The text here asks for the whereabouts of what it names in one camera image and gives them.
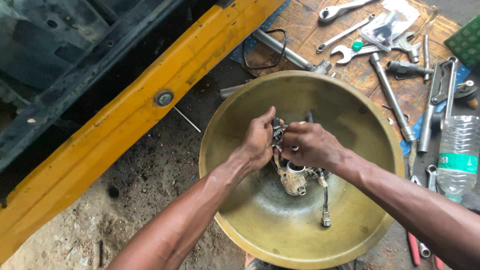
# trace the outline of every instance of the hand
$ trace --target hand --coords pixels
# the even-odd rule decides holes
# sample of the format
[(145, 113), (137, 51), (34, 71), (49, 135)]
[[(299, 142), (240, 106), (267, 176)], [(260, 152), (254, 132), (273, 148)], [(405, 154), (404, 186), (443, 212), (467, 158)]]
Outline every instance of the hand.
[(239, 147), (239, 150), (249, 158), (249, 172), (261, 169), (272, 158), (272, 120), (275, 112), (275, 107), (272, 106), (264, 115), (253, 119)]
[(345, 148), (320, 124), (291, 123), (283, 134), (282, 157), (295, 165), (332, 171)]

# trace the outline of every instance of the brass bowl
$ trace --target brass bowl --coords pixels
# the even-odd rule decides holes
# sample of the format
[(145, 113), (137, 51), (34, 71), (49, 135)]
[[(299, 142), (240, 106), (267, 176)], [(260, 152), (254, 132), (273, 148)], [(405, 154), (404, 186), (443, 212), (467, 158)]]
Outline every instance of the brass bowl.
[[(314, 121), (343, 146), (404, 177), (402, 151), (383, 113), (352, 86), (304, 71), (255, 79), (218, 108), (202, 141), (200, 176), (225, 160), (250, 120), (272, 105), (286, 123), (304, 121), (314, 109)], [(289, 195), (270, 163), (235, 188), (215, 220), (239, 247), (268, 263), (299, 270), (341, 265), (375, 246), (393, 218), (343, 179), (332, 175), (327, 183), (329, 228), (321, 225), (324, 191), (318, 182), (310, 181), (304, 196)]]

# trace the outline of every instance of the bottle label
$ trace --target bottle label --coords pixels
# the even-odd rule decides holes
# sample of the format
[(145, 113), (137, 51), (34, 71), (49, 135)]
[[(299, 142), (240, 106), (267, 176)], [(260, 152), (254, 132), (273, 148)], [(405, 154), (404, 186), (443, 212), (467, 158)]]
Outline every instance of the bottle label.
[(438, 168), (477, 173), (479, 158), (471, 155), (440, 153)]

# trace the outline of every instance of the plastic water bottle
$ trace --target plastic water bottle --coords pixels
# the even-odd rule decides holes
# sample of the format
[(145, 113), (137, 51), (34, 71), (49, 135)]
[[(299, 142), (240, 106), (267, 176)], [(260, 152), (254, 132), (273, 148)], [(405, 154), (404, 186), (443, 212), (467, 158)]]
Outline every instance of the plastic water bottle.
[(480, 118), (450, 116), (442, 128), (437, 182), (445, 197), (460, 203), (477, 182)]

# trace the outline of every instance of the yellow painted beam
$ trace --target yellow painted beam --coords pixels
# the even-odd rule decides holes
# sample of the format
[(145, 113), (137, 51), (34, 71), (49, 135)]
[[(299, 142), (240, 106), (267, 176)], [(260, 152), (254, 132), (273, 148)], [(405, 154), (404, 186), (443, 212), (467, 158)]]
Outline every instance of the yellow painted beam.
[[(0, 264), (72, 204), (283, 1), (235, 0), (224, 9), (212, 7), (30, 173), (0, 209)], [(153, 99), (163, 90), (172, 91), (174, 99), (159, 107)]]

